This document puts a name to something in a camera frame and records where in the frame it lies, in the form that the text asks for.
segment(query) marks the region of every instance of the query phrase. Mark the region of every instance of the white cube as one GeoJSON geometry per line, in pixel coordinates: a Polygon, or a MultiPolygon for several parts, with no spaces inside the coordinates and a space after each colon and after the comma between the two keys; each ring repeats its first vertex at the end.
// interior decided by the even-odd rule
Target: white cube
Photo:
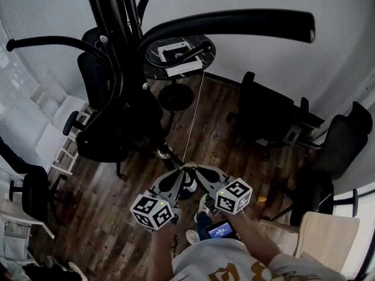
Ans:
{"type": "Polygon", "coordinates": [[[142,226],[158,230],[173,218],[173,211],[165,200],[139,194],[130,212],[142,226]]]}
{"type": "Polygon", "coordinates": [[[253,189],[241,178],[235,179],[216,192],[215,207],[236,214],[249,202],[253,189]]]}

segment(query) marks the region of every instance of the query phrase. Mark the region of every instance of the baseboard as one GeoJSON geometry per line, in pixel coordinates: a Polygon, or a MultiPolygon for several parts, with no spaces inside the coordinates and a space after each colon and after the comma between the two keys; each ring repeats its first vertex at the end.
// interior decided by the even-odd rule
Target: baseboard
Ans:
{"type": "Polygon", "coordinates": [[[219,76],[219,75],[215,75],[215,74],[212,74],[212,73],[204,72],[204,76],[208,77],[208,78],[211,78],[211,79],[214,79],[214,80],[217,80],[217,81],[220,81],[222,83],[226,83],[226,84],[232,85],[233,87],[238,87],[238,88],[241,87],[241,83],[236,82],[236,81],[231,80],[231,79],[228,79],[228,78],[225,78],[225,77],[222,77],[222,76],[219,76]]]}

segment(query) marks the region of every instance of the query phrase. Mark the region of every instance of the beige chair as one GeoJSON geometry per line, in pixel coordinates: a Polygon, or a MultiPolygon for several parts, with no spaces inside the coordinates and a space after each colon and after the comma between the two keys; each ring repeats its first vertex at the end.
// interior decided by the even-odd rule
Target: beige chair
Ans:
{"type": "Polygon", "coordinates": [[[298,233],[294,256],[307,253],[325,266],[341,272],[359,228],[359,218],[307,212],[294,227],[260,220],[260,223],[298,233]]]}

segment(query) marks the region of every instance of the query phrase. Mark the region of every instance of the blue screen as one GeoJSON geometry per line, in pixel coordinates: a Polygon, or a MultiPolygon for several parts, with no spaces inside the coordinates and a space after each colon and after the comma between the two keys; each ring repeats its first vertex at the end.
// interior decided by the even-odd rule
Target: blue screen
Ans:
{"type": "Polygon", "coordinates": [[[229,224],[226,222],[225,224],[209,231],[209,235],[211,238],[218,238],[218,237],[224,237],[231,232],[233,232],[233,230],[232,228],[230,228],[229,224]]]}

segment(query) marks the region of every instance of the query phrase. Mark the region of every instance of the sneaker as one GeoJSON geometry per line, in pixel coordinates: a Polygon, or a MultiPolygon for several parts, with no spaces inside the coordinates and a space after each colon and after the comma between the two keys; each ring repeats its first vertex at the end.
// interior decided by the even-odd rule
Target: sneaker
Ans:
{"type": "Polygon", "coordinates": [[[52,256],[47,256],[47,261],[46,261],[45,265],[46,265],[47,268],[52,268],[53,265],[57,265],[57,266],[61,267],[61,269],[63,271],[65,271],[65,272],[67,271],[65,266],[58,263],[58,261],[52,256]]]}
{"type": "Polygon", "coordinates": [[[83,274],[83,272],[80,270],[80,268],[77,265],[75,265],[73,262],[68,262],[68,265],[72,272],[76,272],[81,276],[82,281],[87,281],[87,277],[83,274]]]}
{"type": "Polygon", "coordinates": [[[198,233],[191,229],[186,231],[186,239],[191,245],[200,242],[198,233]]]}
{"type": "Polygon", "coordinates": [[[202,196],[202,198],[200,198],[198,211],[194,215],[194,222],[197,222],[197,215],[198,215],[198,213],[200,213],[200,212],[209,213],[209,209],[205,205],[206,198],[207,198],[207,194],[204,194],[202,196]]]}

